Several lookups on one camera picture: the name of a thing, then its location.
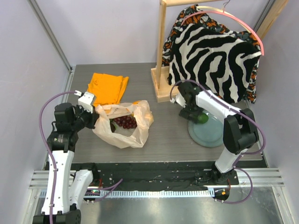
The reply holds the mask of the banana print plastic bag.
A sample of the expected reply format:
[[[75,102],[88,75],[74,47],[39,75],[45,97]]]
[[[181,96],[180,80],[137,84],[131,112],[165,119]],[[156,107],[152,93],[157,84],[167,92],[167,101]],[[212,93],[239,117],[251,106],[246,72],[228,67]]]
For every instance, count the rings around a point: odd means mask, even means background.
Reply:
[[[96,107],[99,118],[95,123],[93,133],[110,145],[118,148],[141,148],[149,136],[149,128],[154,122],[150,105],[146,100],[133,103],[121,103],[117,105],[99,105]],[[132,115],[136,119],[136,128],[125,130],[117,127],[111,131],[110,120],[126,115]]]

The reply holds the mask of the green fake fruit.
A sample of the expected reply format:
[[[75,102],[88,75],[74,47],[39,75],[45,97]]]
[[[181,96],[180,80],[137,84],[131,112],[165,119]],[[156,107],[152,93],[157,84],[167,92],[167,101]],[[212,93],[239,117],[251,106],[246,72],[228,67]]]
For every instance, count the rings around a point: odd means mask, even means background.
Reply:
[[[206,122],[208,122],[209,120],[209,116],[206,113],[201,113],[198,117],[197,117],[197,124],[204,124]]]

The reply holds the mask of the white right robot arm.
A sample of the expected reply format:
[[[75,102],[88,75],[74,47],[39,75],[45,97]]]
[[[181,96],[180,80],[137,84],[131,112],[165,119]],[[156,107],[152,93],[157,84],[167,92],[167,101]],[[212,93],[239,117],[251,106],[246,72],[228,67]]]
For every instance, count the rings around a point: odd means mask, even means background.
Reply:
[[[178,81],[175,85],[179,93],[173,102],[182,106],[181,117],[194,124],[204,124],[208,120],[205,111],[208,111],[223,125],[224,149],[211,168],[211,181],[222,184],[240,157],[259,140],[254,114],[250,109],[230,105],[193,80]]]

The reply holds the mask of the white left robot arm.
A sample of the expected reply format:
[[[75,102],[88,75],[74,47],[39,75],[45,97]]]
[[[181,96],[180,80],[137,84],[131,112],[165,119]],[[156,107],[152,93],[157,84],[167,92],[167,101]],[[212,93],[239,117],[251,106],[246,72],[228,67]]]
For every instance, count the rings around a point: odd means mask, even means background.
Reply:
[[[76,171],[70,182],[71,164],[79,131],[94,129],[99,115],[93,105],[62,103],[55,106],[54,116],[52,132],[47,138],[50,150],[47,194],[41,214],[33,217],[33,223],[79,224],[87,187],[95,186],[100,175],[94,163],[87,163]]]

